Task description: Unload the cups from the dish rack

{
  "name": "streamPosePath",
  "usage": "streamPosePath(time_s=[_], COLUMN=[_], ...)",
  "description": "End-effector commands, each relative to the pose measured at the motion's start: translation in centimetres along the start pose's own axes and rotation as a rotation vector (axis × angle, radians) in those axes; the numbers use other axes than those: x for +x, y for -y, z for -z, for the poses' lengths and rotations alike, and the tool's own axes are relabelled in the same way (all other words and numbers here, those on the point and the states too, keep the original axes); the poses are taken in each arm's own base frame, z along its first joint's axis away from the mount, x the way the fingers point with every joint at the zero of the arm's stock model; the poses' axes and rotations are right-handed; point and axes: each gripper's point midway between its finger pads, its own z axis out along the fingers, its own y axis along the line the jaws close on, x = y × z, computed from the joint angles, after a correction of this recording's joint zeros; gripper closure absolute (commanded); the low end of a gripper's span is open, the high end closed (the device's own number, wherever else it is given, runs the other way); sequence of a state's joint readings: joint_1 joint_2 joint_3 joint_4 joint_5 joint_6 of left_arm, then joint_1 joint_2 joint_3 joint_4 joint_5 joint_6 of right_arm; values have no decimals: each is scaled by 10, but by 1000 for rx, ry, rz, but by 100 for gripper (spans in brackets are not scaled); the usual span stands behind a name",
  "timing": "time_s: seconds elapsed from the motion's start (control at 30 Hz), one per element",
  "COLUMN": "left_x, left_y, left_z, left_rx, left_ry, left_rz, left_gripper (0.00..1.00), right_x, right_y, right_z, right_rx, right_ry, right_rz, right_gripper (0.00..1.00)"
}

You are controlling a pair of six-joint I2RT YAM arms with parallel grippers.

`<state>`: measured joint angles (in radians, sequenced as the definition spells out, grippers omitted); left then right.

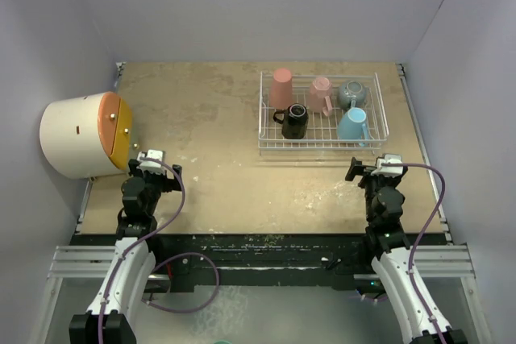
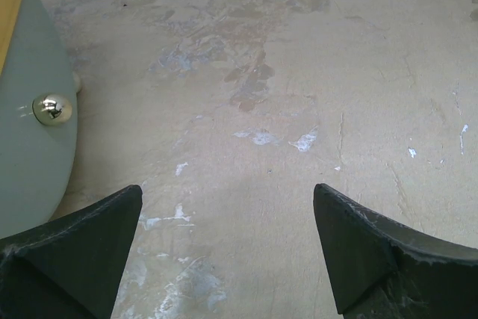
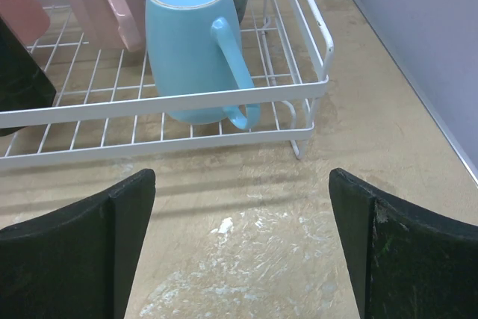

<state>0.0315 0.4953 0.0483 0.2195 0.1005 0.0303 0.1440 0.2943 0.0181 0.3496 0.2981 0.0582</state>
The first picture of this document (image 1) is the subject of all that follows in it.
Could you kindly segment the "salmon pink tumbler cup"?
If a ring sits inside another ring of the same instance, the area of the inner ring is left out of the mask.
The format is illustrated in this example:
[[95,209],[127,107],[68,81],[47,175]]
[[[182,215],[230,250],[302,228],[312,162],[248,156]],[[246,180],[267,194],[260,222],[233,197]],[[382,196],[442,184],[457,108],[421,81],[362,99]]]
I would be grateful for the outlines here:
[[269,105],[276,110],[284,110],[292,104],[292,73],[287,68],[279,68],[273,73],[269,89]]

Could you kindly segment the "grey glazed mug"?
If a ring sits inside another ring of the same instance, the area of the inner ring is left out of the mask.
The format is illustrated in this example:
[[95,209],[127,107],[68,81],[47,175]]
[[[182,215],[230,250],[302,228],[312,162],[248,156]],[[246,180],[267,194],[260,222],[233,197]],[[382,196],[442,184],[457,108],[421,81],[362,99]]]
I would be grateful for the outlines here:
[[367,88],[358,81],[348,81],[339,86],[338,103],[342,110],[362,107],[366,101]]

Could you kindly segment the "black faceted mug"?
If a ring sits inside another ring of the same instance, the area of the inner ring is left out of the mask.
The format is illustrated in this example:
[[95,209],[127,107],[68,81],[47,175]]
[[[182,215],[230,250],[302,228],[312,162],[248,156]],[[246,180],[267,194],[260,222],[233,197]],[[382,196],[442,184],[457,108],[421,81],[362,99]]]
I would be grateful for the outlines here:
[[275,111],[273,120],[281,125],[281,134],[285,139],[299,140],[306,135],[309,115],[304,105],[294,103],[285,110]]

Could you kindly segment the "light blue mug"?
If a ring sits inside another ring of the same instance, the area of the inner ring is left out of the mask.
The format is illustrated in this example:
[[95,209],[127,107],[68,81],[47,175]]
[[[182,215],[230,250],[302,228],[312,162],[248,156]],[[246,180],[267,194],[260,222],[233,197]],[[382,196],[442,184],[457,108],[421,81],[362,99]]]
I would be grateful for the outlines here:
[[364,141],[369,140],[367,120],[368,116],[363,109],[350,108],[339,122],[338,138],[346,142],[357,141],[360,147],[364,147]]

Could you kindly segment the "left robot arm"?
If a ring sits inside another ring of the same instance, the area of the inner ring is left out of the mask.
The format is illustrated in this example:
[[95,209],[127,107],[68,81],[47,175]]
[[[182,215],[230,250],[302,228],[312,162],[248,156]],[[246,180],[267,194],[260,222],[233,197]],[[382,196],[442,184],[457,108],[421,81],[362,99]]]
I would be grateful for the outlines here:
[[122,184],[123,207],[117,215],[114,256],[98,293],[83,314],[69,324],[71,343],[135,343],[135,307],[151,273],[163,269],[166,254],[154,217],[164,193],[183,193],[182,167],[164,162],[164,152],[140,152],[128,162]]

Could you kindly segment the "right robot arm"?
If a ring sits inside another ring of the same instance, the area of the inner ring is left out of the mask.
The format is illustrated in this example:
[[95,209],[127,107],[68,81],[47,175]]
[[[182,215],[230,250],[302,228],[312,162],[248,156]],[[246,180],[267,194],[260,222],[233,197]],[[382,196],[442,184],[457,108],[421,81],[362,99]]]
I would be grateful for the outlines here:
[[365,248],[358,256],[360,266],[375,272],[397,318],[404,343],[466,343],[464,331],[453,329],[434,302],[414,263],[423,232],[409,242],[401,224],[405,196],[397,186],[410,167],[442,174],[425,164],[404,163],[400,155],[384,154],[374,165],[353,157],[346,181],[360,178],[364,190]]

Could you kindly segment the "pink faceted mug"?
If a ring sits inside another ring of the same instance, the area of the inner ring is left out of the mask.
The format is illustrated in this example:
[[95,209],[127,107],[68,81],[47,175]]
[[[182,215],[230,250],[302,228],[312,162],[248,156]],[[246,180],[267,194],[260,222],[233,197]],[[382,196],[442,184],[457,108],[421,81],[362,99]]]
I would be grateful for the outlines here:
[[327,77],[316,77],[310,86],[308,107],[315,113],[328,117],[331,115],[333,105],[331,102],[332,83]]

